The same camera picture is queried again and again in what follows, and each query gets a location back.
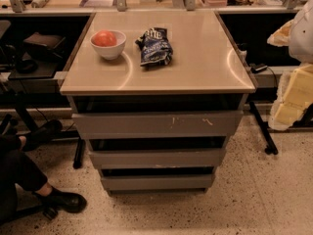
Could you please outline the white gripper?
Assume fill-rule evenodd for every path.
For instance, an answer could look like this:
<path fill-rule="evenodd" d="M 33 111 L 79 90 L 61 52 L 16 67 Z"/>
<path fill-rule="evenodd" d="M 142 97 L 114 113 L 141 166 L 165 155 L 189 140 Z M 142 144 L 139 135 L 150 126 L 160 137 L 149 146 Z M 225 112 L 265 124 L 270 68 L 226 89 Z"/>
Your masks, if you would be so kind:
<path fill-rule="evenodd" d="M 297 69 L 284 71 L 280 76 L 277 98 L 272 104 L 268 125 L 285 131 L 303 116 L 313 104 L 313 65 L 302 64 Z"/>

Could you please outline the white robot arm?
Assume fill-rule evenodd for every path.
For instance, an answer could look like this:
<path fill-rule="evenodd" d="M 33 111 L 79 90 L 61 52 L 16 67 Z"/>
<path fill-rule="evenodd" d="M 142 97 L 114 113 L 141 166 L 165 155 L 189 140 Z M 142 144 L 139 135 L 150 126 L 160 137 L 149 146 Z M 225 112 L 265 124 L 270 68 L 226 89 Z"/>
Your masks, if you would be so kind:
<path fill-rule="evenodd" d="M 282 74 L 270 111 L 269 126 L 283 131 L 300 120 L 313 104 L 313 0 L 308 0 L 292 20 L 272 33 L 267 43 L 288 46 L 290 56 L 300 61 L 298 68 Z"/>

